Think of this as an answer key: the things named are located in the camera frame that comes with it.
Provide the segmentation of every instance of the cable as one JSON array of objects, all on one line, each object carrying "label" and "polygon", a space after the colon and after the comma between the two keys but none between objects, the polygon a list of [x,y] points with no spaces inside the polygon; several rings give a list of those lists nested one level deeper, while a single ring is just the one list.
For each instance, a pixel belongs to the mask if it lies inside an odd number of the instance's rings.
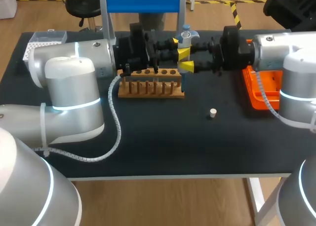
[{"label": "cable", "polygon": [[268,109],[272,112],[272,114],[274,116],[276,116],[277,118],[279,118],[278,113],[273,109],[273,107],[271,106],[271,104],[268,101],[268,98],[266,96],[265,90],[264,90],[262,82],[261,82],[261,78],[260,78],[259,72],[256,72],[256,76],[257,76],[257,81],[258,81],[259,89],[261,91],[261,95],[262,95],[263,100],[265,101]]},{"label": "cable", "polygon": [[115,141],[115,144],[113,145],[112,149],[110,149],[109,152],[107,152],[106,154],[104,154],[104,155],[102,155],[100,157],[86,158],[86,157],[81,157],[81,156],[75,155],[73,153],[69,153],[69,152],[62,151],[60,149],[51,148],[51,147],[48,147],[48,148],[35,148],[33,150],[34,151],[49,151],[49,152],[52,152],[52,153],[58,153],[58,154],[61,154],[63,156],[66,156],[66,157],[69,157],[69,158],[72,158],[72,159],[75,159],[75,160],[78,160],[78,161],[81,161],[81,162],[98,162],[98,161],[106,159],[111,154],[113,154],[114,151],[118,148],[119,143],[120,143],[120,139],[121,139],[121,136],[122,136],[121,127],[120,127],[120,124],[119,124],[119,118],[118,118],[117,113],[115,112],[113,99],[112,99],[112,92],[113,92],[114,85],[120,79],[121,79],[121,76],[118,75],[117,77],[115,77],[112,80],[112,82],[111,82],[111,84],[109,86],[109,92],[108,92],[109,106],[110,106],[111,113],[112,113],[112,116],[114,118],[114,122],[115,122],[115,125],[117,127],[117,132],[118,132],[117,140]]}]

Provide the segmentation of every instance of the orange container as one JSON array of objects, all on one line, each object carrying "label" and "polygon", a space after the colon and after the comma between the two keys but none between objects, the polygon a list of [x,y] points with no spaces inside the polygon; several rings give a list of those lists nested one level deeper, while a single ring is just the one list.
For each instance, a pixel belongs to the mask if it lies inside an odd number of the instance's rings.
[{"label": "orange container", "polygon": [[[253,108],[257,110],[267,110],[268,108],[262,98],[255,71],[251,66],[248,66],[246,69],[242,70],[242,74]],[[278,110],[282,84],[282,71],[260,72],[260,78],[271,106]]]}]

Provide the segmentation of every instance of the black table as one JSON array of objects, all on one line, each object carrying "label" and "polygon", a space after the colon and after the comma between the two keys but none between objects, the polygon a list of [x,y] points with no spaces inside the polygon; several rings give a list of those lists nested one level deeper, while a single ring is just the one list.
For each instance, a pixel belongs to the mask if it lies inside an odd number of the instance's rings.
[{"label": "black table", "polygon": [[[201,40],[222,32],[200,31]],[[268,31],[241,31],[247,37]],[[22,61],[33,33],[21,35],[0,83],[0,104],[51,105],[47,89],[37,88]],[[117,37],[128,32],[117,33]],[[173,36],[160,32],[158,40]],[[67,42],[102,38],[102,33],[68,32]],[[207,53],[192,59],[209,59]],[[98,81],[105,117],[105,131],[93,140],[55,145],[87,157],[111,149],[116,128],[107,101],[110,79]],[[255,111],[245,91],[241,72],[192,74],[187,78],[184,100],[118,99],[114,104],[122,140],[117,151],[104,161],[82,163],[51,153],[47,161],[68,178],[145,176],[203,177],[257,176],[291,173],[316,153],[316,136],[275,119],[268,111]],[[216,118],[207,118],[211,108]]]}]

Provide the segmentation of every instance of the wooden test tube rack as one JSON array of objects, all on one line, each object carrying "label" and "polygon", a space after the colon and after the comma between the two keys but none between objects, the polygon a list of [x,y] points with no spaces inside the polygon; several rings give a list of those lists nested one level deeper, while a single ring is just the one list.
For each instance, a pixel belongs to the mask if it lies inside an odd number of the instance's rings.
[{"label": "wooden test tube rack", "polygon": [[[155,81],[154,78],[168,78],[173,81]],[[126,81],[122,78],[119,83],[118,97],[119,98],[162,98],[162,99],[183,99],[184,93],[181,92],[181,75],[177,69],[158,69],[155,74],[153,68],[133,72],[131,79],[135,81]]]}]

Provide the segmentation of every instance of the blue bar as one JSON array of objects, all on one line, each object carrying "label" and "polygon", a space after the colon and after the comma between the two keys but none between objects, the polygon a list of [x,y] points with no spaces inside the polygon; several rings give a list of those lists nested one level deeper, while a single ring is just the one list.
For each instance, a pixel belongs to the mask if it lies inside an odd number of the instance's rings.
[{"label": "blue bar", "polygon": [[179,12],[180,0],[107,0],[108,13]]}]

